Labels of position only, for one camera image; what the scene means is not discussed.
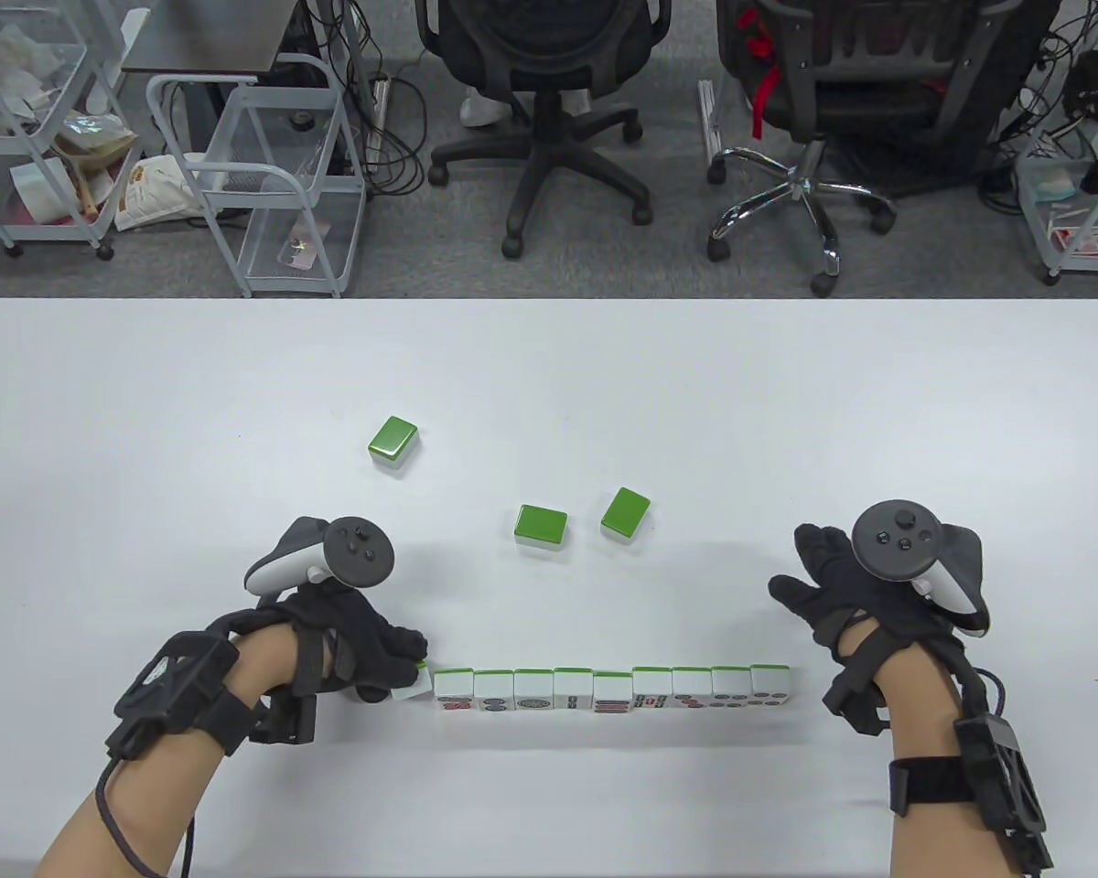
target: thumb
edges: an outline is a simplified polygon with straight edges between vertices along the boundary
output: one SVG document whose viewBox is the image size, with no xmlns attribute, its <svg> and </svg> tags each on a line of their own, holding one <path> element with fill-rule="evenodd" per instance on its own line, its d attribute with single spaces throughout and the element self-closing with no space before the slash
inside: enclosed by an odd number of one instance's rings
<svg viewBox="0 0 1098 878">
<path fill-rule="evenodd" d="M 770 579 L 770 595 L 784 609 L 808 622 L 808 605 L 817 597 L 817 589 L 793 576 L 774 576 Z"/>
</svg>

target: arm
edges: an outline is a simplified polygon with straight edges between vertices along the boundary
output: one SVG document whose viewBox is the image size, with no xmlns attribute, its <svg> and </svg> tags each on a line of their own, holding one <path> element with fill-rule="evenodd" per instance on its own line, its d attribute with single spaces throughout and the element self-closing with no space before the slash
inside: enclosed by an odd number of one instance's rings
<svg viewBox="0 0 1098 878">
<path fill-rule="evenodd" d="M 849 656 L 878 622 L 842 633 L 838 652 Z M 887 660 L 875 675 L 892 713 L 895 758 L 959 756 L 952 723 L 960 699 L 946 668 L 915 644 Z M 985 828 L 975 803 L 915 803 L 895 819 L 893 878 L 1008 878 L 1020 875 Z"/>
<path fill-rule="evenodd" d="M 236 641 L 239 660 L 224 685 L 251 707 L 269 689 L 293 680 L 298 637 L 289 626 L 262 628 Z M 215 739 L 195 729 L 159 739 L 143 758 L 125 762 L 107 787 L 107 801 L 134 852 L 168 873 L 179 842 L 223 759 Z M 138 878 L 86 796 L 44 854 L 35 878 Z"/>
</svg>

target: desk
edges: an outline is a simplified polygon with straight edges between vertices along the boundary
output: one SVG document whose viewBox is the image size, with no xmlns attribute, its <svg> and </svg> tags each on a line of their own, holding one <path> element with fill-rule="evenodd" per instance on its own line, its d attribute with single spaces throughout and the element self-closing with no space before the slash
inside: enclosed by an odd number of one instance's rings
<svg viewBox="0 0 1098 878">
<path fill-rule="evenodd" d="M 400 477 L 366 454 L 388 415 L 422 430 Z M 623 485 L 654 502 L 631 547 L 598 534 Z M 318 743 L 224 766 L 201 878 L 885 875 L 889 741 L 821 707 L 833 665 L 765 582 L 796 524 L 899 495 L 983 536 L 972 655 L 1058 874 L 1098 878 L 1098 301 L 0 300 L 0 876 L 88 793 L 135 671 L 302 514 L 385 528 L 370 598 L 439 664 L 770 660 L 794 699 L 333 695 Z M 570 513 L 565 551 L 513 544 L 520 503 Z"/>
</svg>

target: vr controller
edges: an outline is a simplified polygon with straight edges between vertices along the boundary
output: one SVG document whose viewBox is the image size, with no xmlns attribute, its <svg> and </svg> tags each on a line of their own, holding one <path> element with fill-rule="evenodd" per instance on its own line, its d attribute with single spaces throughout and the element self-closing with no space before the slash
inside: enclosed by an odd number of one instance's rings
<svg viewBox="0 0 1098 878">
<path fill-rule="evenodd" d="M 244 574 L 244 587 L 260 598 L 305 583 L 336 579 L 351 589 L 369 589 L 394 570 L 394 547 L 377 524 L 347 516 L 328 522 L 302 516 L 289 526 L 277 548 Z"/>
<path fill-rule="evenodd" d="M 916 502 L 885 500 L 859 516 L 851 536 L 859 564 L 876 577 L 911 583 L 967 635 L 988 633 L 984 552 L 974 530 L 941 524 Z"/>
</svg>

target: office chair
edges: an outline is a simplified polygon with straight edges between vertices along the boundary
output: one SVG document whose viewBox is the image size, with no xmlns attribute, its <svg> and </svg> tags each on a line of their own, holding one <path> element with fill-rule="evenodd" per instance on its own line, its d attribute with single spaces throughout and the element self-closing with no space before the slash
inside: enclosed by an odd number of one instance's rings
<svg viewBox="0 0 1098 878">
<path fill-rule="evenodd" d="M 444 58 L 457 80 L 496 101 L 512 101 L 515 91 L 535 92 L 528 133 L 491 134 L 430 154 L 432 187 L 448 184 L 449 162 L 527 160 L 507 213 L 504 256 L 523 255 L 529 211 L 553 168 L 569 168 L 624 193 L 634 202 L 634 225 L 650 225 L 650 190 L 583 145 L 619 124 L 623 140 L 637 143 L 642 137 L 638 110 L 573 117 L 562 110 L 561 92 L 590 89 L 593 97 L 604 97 L 637 75 L 670 30 L 671 0 L 659 0 L 653 22 L 646 0 L 439 0 L 437 34 L 428 25 L 427 0 L 415 0 L 414 8 L 423 45 Z"/>
<path fill-rule="evenodd" d="M 787 167 L 744 146 L 720 150 L 707 168 L 724 183 L 729 158 L 780 183 L 728 209 L 712 227 L 707 255 L 728 259 L 728 232 L 758 212 L 800 201 L 820 235 L 826 269 L 809 289 L 825 297 L 841 271 L 838 230 L 821 195 L 851 195 L 888 234 L 895 205 L 871 188 L 821 178 L 830 135 L 912 133 L 938 138 L 954 125 L 997 33 L 1022 0 L 716 0 L 720 61 L 742 83 L 757 122 L 802 144 Z"/>
</svg>

